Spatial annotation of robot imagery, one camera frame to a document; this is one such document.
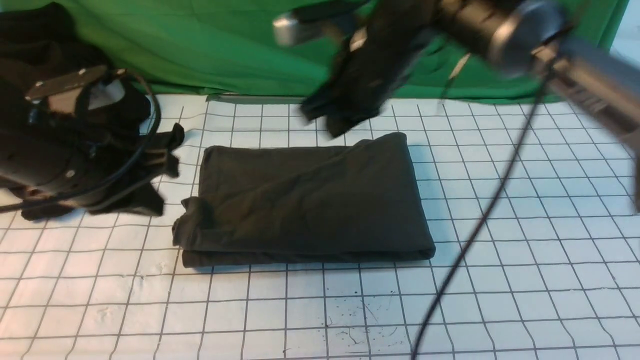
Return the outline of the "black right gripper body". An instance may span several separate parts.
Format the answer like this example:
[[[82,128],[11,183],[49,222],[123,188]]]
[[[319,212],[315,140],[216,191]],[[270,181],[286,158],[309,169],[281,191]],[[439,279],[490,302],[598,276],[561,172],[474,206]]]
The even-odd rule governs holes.
[[[336,138],[379,116],[437,36],[430,27],[435,12],[434,0],[379,0],[343,41],[329,78],[302,101],[304,118],[324,117]]]

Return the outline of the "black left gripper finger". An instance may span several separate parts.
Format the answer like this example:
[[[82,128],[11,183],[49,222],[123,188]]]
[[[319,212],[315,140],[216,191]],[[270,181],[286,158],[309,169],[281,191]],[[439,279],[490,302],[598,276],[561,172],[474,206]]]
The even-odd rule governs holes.
[[[147,150],[122,176],[106,187],[104,197],[90,206],[91,215],[163,215],[165,199],[152,180],[179,176],[179,159],[167,148]]]

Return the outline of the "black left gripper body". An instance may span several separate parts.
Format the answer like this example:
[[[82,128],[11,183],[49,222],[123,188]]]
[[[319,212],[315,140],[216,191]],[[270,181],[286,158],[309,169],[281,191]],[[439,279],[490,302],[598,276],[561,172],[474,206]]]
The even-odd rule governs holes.
[[[92,87],[113,80],[121,80],[124,98],[90,111]],[[25,107],[26,166],[132,166],[150,144],[139,127],[151,101],[126,69],[99,65],[38,82]]]

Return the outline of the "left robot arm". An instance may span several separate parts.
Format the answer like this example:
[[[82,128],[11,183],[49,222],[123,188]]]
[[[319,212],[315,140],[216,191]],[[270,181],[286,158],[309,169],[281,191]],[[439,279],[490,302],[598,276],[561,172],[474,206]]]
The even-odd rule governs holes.
[[[149,92],[127,91],[137,74],[99,65],[38,80],[27,91],[1,81],[1,186],[21,202],[1,207],[30,220],[39,208],[159,217],[165,199],[153,179],[179,177],[185,130],[159,132]]]

